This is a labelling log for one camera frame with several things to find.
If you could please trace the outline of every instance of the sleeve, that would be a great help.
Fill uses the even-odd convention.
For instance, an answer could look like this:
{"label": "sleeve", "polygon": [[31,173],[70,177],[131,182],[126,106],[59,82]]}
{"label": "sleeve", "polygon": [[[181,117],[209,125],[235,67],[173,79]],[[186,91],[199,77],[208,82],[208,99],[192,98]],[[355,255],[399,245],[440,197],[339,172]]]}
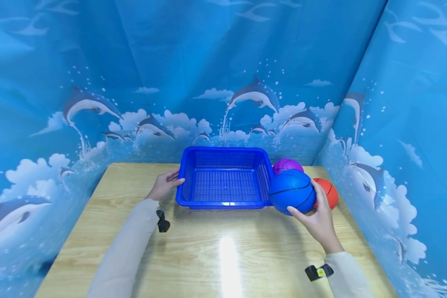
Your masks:
{"label": "sleeve", "polygon": [[364,273],[355,258],[348,252],[339,252],[326,256],[324,262],[334,273],[328,282],[334,298],[373,298]]}
{"label": "sleeve", "polygon": [[88,290],[88,298],[129,298],[149,238],[157,226],[159,202],[142,200],[103,257]]}

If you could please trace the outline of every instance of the purple ball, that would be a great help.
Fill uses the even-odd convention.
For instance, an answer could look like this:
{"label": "purple ball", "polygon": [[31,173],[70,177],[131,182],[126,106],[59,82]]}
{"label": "purple ball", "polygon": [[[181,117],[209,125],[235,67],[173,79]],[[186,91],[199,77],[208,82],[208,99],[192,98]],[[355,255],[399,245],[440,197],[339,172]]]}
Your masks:
{"label": "purple ball", "polygon": [[300,172],[304,173],[301,164],[289,158],[282,158],[273,166],[273,172],[275,173],[275,175],[285,170],[299,170]]}

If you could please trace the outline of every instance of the blue basketball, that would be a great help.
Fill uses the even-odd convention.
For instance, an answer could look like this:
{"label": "blue basketball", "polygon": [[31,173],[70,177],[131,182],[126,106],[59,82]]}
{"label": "blue basketball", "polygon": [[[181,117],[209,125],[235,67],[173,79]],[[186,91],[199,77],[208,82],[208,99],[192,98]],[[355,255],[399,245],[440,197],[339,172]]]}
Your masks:
{"label": "blue basketball", "polygon": [[298,170],[286,170],[272,179],[268,189],[270,202],[283,214],[291,216],[286,208],[295,207],[301,213],[310,212],[316,203],[315,188],[311,178]]}

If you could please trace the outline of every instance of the wooden table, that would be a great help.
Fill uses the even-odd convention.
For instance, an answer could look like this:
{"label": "wooden table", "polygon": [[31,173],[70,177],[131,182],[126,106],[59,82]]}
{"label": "wooden table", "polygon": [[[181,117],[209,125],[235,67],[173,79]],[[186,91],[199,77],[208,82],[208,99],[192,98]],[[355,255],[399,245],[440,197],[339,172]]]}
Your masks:
{"label": "wooden table", "polygon": [[[133,207],[160,173],[177,164],[113,163],[64,244],[36,297],[86,297],[99,263]],[[312,178],[329,177],[306,166]],[[274,208],[189,210],[166,201],[167,233],[152,236],[136,276],[135,297],[333,297],[326,279],[310,282],[324,251],[304,226]],[[342,200],[336,232],[354,255],[376,297],[397,297]]]}

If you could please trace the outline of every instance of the orange ball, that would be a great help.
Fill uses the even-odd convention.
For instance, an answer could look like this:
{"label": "orange ball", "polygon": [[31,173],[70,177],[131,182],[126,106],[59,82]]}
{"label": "orange ball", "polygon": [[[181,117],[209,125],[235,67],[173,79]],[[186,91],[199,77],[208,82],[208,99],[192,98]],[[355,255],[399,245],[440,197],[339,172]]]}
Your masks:
{"label": "orange ball", "polygon": [[[321,188],[323,188],[323,191],[328,198],[329,207],[331,208],[331,210],[333,210],[339,201],[339,195],[336,187],[334,187],[331,182],[323,178],[315,178],[314,180],[315,182],[318,182],[319,185],[321,185]],[[318,202],[315,203],[315,209],[316,208],[318,208]]]}

